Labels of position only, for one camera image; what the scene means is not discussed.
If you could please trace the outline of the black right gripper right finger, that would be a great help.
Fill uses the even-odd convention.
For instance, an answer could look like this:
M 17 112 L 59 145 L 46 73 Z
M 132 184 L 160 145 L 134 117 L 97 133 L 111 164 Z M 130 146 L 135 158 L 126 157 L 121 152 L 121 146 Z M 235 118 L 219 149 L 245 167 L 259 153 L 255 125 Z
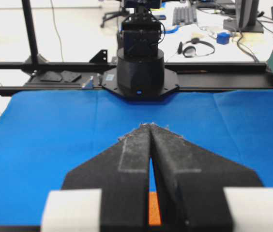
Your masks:
M 273 188 L 258 174 L 157 125 L 154 169 L 188 232 L 273 232 Z

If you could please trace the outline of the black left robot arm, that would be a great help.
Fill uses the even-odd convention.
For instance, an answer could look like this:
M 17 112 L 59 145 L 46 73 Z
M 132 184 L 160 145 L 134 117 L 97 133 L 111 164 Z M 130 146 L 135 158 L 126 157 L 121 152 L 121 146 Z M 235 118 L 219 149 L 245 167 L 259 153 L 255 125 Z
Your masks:
M 117 66 L 104 73 L 102 88 L 130 100 L 158 99 L 179 89 L 177 73 L 165 68 L 158 45 L 165 28 L 152 14 L 160 0 L 124 0 L 134 13 L 121 23 L 123 47 L 117 51 Z

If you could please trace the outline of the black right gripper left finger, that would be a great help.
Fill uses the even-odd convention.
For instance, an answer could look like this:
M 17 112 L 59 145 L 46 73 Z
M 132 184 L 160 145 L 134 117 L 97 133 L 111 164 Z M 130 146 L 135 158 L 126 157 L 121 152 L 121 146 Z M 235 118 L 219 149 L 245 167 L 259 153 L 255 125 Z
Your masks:
M 144 232 L 148 228 L 149 125 L 69 171 L 49 192 L 44 232 Z

